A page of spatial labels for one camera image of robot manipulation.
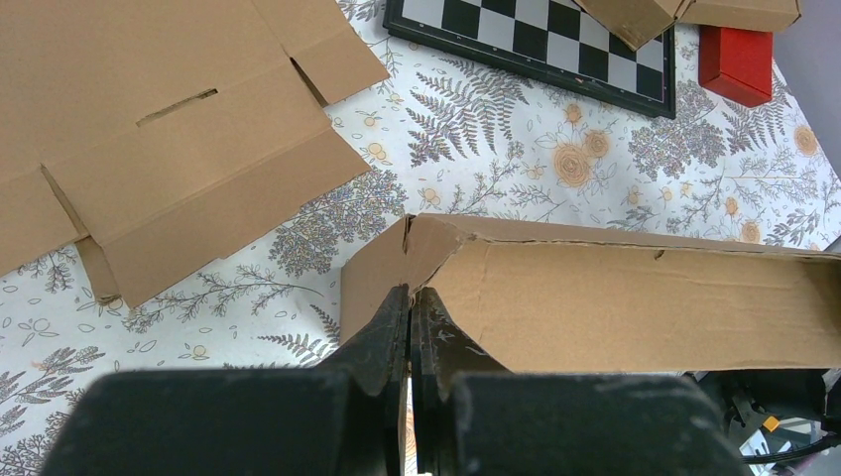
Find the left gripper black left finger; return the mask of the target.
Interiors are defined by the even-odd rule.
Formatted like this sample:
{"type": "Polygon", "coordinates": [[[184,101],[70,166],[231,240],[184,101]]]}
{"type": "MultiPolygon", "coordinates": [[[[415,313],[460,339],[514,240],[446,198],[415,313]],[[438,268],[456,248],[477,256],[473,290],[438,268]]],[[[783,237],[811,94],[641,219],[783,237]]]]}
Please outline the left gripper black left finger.
{"type": "Polygon", "coordinates": [[[114,373],[63,425],[46,475],[400,475],[409,298],[312,367],[114,373]]]}

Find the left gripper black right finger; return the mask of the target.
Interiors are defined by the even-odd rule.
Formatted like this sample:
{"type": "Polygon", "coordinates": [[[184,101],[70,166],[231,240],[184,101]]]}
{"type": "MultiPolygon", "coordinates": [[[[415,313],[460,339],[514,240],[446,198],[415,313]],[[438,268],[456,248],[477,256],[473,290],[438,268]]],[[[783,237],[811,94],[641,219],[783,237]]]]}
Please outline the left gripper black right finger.
{"type": "Polygon", "coordinates": [[[744,475],[682,377],[514,372],[432,288],[411,311],[418,469],[431,475],[744,475]]]}

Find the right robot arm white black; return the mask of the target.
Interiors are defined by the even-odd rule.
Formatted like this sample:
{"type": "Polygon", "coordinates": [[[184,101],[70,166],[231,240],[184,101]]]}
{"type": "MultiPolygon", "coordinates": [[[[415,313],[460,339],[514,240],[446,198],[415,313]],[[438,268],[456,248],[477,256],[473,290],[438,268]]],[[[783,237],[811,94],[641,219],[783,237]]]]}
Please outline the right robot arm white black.
{"type": "Polygon", "coordinates": [[[711,371],[696,380],[723,413],[728,439],[744,443],[765,422],[802,418],[817,422],[825,432],[798,449],[776,453],[750,452],[747,466],[796,461],[840,445],[840,384],[830,385],[828,369],[711,371]]]}

